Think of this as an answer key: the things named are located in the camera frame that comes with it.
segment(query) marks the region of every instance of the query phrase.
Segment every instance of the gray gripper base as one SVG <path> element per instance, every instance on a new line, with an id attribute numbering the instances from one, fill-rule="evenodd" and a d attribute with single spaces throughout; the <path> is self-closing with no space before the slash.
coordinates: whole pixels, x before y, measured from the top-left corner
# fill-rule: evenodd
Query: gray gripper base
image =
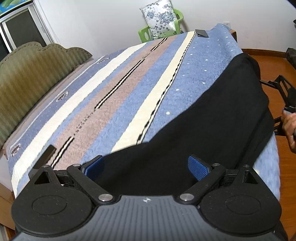
<path id="1" fill-rule="evenodd" d="M 113 205 L 100 206 L 90 221 L 76 231 L 52 238 L 20 233 L 15 241 L 279 241 L 268 233 L 236 237 L 206 223 L 196 207 L 174 201 L 172 196 L 122 196 Z"/>

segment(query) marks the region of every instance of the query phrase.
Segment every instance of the human hand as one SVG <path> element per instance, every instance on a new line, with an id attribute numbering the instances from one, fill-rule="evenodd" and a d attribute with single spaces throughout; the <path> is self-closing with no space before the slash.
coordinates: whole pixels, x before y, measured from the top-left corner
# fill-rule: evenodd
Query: human hand
<path id="1" fill-rule="evenodd" d="M 291 152 L 296 154 L 296 142 L 294 138 L 294 132 L 296 129 L 296 113 L 289 114 L 289 112 L 283 110 L 281 121 L 283 122 L 283 131 L 285 132 L 286 138 Z"/>

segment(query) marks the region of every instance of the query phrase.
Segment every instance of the chair armrest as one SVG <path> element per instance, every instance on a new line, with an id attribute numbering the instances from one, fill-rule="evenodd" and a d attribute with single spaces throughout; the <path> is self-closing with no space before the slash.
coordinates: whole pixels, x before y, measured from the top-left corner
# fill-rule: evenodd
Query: chair armrest
<path id="1" fill-rule="evenodd" d="M 177 9 L 174 9 L 174 13 L 177 16 L 177 20 L 174 21 L 176 32 L 177 32 L 177 34 L 180 34 L 181 33 L 181 30 L 180 30 L 180 22 L 183 20 L 184 17 L 183 17 L 183 14 L 179 10 L 177 10 Z"/>
<path id="2" fill-rule="evenodd" d="M 145 28 L 138 31 L 142 43 L 146 43 L 146 42 L 151 40 L 151 37 L 150 37 L 150 34 L 149 34 L 148 30 L 149 30 L 149 26 L 147 26 L 147 27 L 145 27 Z"/>

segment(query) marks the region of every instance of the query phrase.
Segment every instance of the baseboard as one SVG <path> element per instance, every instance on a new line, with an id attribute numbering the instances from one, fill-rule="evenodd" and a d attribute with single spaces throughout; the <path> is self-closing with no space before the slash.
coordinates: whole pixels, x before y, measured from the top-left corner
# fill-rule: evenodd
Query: baseboard
<path id="1" fill-rule="evenodd" d="M 262 56 L 271 56 L 271 57 L 280 57 L 285 58 L 286 53 L 280 51 L 273 50 L 265 50 L 265 49 L 242 49 L 242 51 L 249 55 L 262 55 Z"/>

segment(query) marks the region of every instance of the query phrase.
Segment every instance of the metal screw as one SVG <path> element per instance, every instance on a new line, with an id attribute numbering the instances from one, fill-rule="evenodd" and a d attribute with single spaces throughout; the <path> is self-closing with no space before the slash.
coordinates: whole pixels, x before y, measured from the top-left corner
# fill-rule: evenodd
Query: metal screw
<path id="1" fill-rule="evenodd" d="M 113 198 L 113 196 L 109 193 L 104 193 L 104 194 L 101 194 L 99 196 L 99 200 L 102 201 L 102 202 L 108 202 L 108 201 L 111 201 Z"/>
<path id="2" fill-rule="evenodd" d="M 180 199 L 183 201 L 191 201 L 192 199 L 194 199 L 194 196 L 190 193 L 183 193 L 180 195 Z"/>

